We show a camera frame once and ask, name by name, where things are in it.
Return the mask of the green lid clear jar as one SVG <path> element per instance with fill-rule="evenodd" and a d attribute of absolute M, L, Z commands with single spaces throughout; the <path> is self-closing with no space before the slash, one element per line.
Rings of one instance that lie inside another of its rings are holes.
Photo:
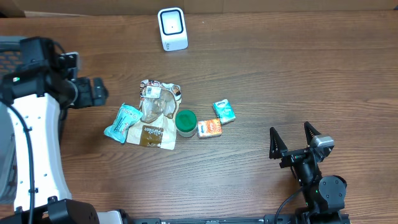
<path fill-rule="evenodd" d="M 175 117 L 175 124 L 182 137 L 189 138 L 197 132 L 197 117 L 193 111 L 179 111 Z"/>

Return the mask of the white barcode scanner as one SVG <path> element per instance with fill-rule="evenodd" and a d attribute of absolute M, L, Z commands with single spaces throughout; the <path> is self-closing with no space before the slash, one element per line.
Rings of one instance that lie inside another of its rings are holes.
<path fill-rule="evenodd" d="M 160 37 L 166 52 L 188 47 L 188 35 L 183 11 L 179 7 L 161 9 L 157 15 Z"/>

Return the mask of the orange tissue pack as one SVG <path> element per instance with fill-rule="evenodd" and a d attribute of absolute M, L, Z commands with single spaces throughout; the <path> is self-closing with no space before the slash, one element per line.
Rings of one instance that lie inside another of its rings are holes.
<path fill-rule="evenodd" d="M 199 121 L 197 128 L 199 138 L 211 138 L 222 135 L 221 122 L 219 118 Z"/>

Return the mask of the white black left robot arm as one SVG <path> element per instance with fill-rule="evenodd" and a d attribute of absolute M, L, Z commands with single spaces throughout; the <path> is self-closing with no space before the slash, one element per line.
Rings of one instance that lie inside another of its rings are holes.
<path fill-rule="evenodd" d="M 1 78 L 1 103 L 11 117 L 17 166 L 14 214 L 2 222 L 129 224 L 124 210 L 97 212 L 73 200 L 62 169 L 62 123 L 69 109 L 106 103 L 102 79 L 78 77 L 79 54 L 49 38 L 3 36 L 1 52 L 16 63 Z"/>

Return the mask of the brown cardboard backdrop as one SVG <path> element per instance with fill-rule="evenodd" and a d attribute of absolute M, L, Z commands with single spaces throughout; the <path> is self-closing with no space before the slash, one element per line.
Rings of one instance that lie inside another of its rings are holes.
<path fill-rule="evenodd" d="M 179 7 L 186 14 L 392 10 L 397 0 L 1 0 L 1 14 L 27 12 L 84 16 L 157 14 Z"/>

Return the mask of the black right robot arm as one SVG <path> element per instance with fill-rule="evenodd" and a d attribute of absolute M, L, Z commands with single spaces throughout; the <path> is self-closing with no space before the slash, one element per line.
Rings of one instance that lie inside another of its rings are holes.
<path fill-rule="evenodd" d="M 303 126 L 307 146 L 294 151 L 288 150 L 274 127 L 270 128 L 269 158 L 280 159 L 280 167 L 291 170 L 300 188 L 282 202 L 275 215 L 266 215 L 264 219 L 270 223 L 349 223 L 349 216 L 341 213 L 345 208 L 345 179 L 338 175 L 322 176 L 318 165 L 330 155 L 335 141 L 308 121 Z M 306 206 L 296 209 L 294 214 L 281 215 L 282 209 L 299 194 Z"/>

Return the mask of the teal tissue pack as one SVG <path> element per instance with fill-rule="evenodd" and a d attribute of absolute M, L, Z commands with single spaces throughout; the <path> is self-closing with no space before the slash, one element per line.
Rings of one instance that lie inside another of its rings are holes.
<path fill-rule="evenodd" d="M 227 99 L 213 103 L 213 110 L 217 118 L 220 119 L 221 124 L 230 123 L 236 119 L 233 108 Z"/>

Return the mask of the mint green wipes pack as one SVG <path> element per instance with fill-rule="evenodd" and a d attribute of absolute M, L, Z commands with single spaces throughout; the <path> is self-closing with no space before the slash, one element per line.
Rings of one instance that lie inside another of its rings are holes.
<path fill-rule="evenodd" d="M 127 139 L 128 130 L 137 123 L 143 113 L 135 107 L 123 103 L 116 115 L 113 124 L 104 130 L 104 135 L 124 144 Z"/>

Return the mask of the clear bag bread package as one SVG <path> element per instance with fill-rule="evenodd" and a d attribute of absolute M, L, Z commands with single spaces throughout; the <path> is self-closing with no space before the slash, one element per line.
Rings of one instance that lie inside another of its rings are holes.
<path fill-rule="evenodd" d="M 129 128 L 127 142 L 173 150 L 177 138 L 175 117 L 182 101 L 181 87 L 146 79 L 140 83 L 139 94 L 142 117 Z"/>

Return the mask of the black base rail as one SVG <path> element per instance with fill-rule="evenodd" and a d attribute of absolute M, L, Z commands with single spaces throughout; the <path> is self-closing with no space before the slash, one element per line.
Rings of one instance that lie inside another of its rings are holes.
<path fill-rule="evenodd" d="M 130 218 L 129 223 L 133 224 L 273 224 L 275 223 L 275 215 L 265 215 L 264 217 L 236 217 L 236 218 L 188 218 L 188 219 L 168 219 L 162 220 L 159 218 Z M 305 223 L 298 221 L 295 215 L 279 215 L 277 218 L 278 224 L 294 224 Z M 341 221 L 321 221 L 315 220 L 311 223 L 342 223 L 350 224 L 351 221 L 348 215 L 342 215 Z"/>

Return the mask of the dark grey mesh basket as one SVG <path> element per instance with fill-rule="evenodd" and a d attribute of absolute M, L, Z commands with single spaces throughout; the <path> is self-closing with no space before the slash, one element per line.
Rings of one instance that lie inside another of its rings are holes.
<path fill-rule="evenodd" d="M 21 36 L 1 36 L 1 53 L 19 51 Z M 12 204 L 17 190 L 17 161 L 14 130 L 7 106 L 1 103 L 1 204 Z"/>

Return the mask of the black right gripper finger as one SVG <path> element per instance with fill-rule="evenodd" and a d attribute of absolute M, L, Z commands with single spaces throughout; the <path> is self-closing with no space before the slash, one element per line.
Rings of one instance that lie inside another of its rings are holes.
<path fill-rule="evenodd" d="M 284 153 L 288 151 L 287 146 L 279 136 L 278 132 L 274 127 L 270 128 L 270 159 L 280 159 L 284 156 Z"/>
<path fill-rule="evenodd" d="M 307 144 L 310 145 L 315 136 L 321 135 L 308 121 L 304 122 L 304 130 L 307 139 Z"/>

